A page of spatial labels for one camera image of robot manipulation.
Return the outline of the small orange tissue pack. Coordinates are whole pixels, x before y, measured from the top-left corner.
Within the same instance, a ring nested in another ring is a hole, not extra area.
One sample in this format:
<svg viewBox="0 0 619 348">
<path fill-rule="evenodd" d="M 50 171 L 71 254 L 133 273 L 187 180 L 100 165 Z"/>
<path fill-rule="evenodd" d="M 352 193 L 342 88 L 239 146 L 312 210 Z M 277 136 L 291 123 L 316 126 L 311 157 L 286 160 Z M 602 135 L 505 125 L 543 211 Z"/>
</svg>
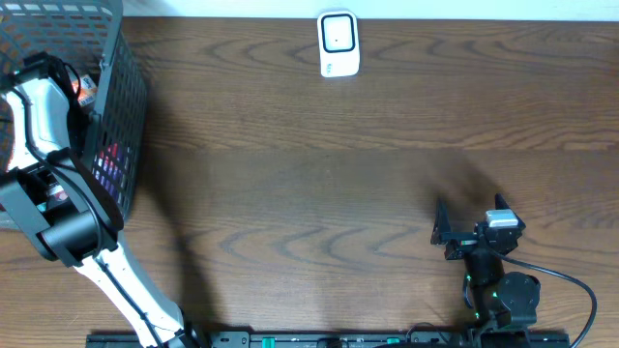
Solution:
<svg viewBox="0 0 619 348">
<path fill-rule="evenodd" d="M 78 102 L 81 107 L 93 106 L 98 93 L 98 86 L 89 74 L 84 74 L 79 79 L 73 78 L 72 85 L 78 93 Z"/>
</svg>

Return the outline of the red purple sanitary pad pack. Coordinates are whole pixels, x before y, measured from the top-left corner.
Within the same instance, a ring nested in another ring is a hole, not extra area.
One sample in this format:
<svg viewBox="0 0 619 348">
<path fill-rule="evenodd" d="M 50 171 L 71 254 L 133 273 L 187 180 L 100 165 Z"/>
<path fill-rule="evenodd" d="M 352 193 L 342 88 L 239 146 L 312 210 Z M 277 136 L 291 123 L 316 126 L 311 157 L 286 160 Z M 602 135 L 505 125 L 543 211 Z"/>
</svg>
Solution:
<svg viewBox="0 0 619 348">
<path fill-rule="evenodd" d="M 127 198 L 128 169 L 129 150 L 119 143 L 107 146 L 95 156 L 93 174 L 120 207 Z"/>
</svg>

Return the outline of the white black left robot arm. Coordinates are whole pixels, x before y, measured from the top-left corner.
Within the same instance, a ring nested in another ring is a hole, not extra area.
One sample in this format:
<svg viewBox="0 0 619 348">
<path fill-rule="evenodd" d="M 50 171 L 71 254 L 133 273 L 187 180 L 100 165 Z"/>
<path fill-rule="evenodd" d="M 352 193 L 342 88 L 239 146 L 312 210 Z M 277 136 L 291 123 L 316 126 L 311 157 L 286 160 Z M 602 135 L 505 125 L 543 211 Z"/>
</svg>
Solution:
<svg viewBox="0 0 619 348">
<path fill-rule="evenodd" d="M 1 206 L 41 257 L 90 279 L 143 347 L 201 347 L 183 310 L 147 275 L 124 236 L 112 195 L 79 156 L 88 128 L 77 71 L 40 52 L 1 78 L 15 145 L 1 176 Z"/>
</svg>

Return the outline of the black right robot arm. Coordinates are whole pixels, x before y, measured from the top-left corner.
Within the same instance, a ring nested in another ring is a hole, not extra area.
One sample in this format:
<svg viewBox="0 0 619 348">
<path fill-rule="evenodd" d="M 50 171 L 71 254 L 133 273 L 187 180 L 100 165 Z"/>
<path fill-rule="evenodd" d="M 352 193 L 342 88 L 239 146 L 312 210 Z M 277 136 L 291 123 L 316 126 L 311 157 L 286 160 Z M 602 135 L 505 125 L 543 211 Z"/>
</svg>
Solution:
<svg viewBox="0 0 619 348">
<path fill-rule="evenodd" d="M 445 248 L 447 260 L 464 262 L 463 297 L 476 314 L 466 331 L 467 345 L 529 347 L 526 331 L 537 322 L 541 284 L 531 275 L 504 270 L 503 258 L 518 247 L 525 223 L 501 194 L 494 204 L 472 231 L 456 232 L 439 200 L 430 242 Z"/>
</svg>

